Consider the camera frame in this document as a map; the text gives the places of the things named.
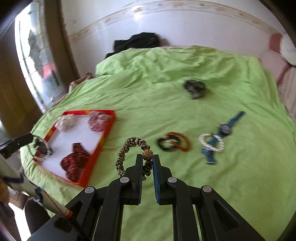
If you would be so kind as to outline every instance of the white wall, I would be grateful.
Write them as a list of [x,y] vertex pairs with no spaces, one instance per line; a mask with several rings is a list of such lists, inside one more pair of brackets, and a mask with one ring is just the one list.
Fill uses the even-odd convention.
[[170,45],[203,45],[258,58],[271,34],[285,33],[258,0],[62,0],[62,11],[81,76],[94,72],[113,51],[114,40],[141,32],[155,32]]

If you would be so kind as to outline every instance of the bed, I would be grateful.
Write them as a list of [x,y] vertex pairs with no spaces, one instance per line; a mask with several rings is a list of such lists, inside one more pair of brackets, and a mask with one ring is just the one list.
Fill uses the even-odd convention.
[[[276,241],[296,210],[295,127],[280,101],[270,72],[252,56],[209,47],[130,49],[96,67],[96,78],[77,86],[34,126],[44,137],[66,110],[113,109],[117,119],[95,165],[89,185],[118,178],[115,162],[125,140],[146,140],[162,165],[188,185],[212,186],[267,241]],[[203,81],[205,97],[192,100],[188,79]],[[245,116],[224,139],[225,150],[207,165],[198,137],[216,132],[239,111]],[[189,152],[163,152],[156,139],[169,131],[192,142]],[[140,153],[132,148],[125,167]],[[41,170],[21,149],[26,176],[67,204],[81,189]],[[172,210],[158,206],[153,177],[143,182],[142,202],[126,206],[121,240],[173,240]]]

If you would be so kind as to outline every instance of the decorative wall trim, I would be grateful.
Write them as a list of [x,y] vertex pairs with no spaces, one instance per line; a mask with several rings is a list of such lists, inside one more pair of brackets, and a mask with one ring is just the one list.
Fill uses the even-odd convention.
[[162,11],[201,11],[201,12],[211,12],[216,14],[221,14],[229,16],[235,19],[239,19],[245,23],[251,24],[256,28],[272,35],[278,33],[277,30],[272,28],[270,25],[266,24],[262,20],[246,13],[236,8],[225,6],[218,3],[211,3],[206,1],[197,1],[197,0],[176,0],[176,1],[157,1],[144,3],[136,5],[133,7],[127,7],[118,12],[107,15],[84,29],[80,30],[78,33],[69,35],[70,42],[76,42],[79,39],[85,37],[86,35],[93,33],[103,27],[106,27],[109,24],[115,23],[120,20],[124,20],[132,17],[139,17],[139,15],[149,14],[153,12],[162,12]]

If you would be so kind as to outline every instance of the black pants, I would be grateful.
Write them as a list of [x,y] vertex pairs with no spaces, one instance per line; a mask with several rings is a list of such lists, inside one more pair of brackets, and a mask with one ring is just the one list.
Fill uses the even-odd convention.
[[35,233],[50,219],[45,208],[41,207],[33,199],[27,201],[25,205],[25,215],[31,234]]

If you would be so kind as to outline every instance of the watch face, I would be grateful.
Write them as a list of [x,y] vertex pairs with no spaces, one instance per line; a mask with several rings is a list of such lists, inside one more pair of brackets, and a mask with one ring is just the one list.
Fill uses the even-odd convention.
[[222,124],[220,125],[220,132],[224,135],[229,135],[231,133],[231,128],[226,124]]

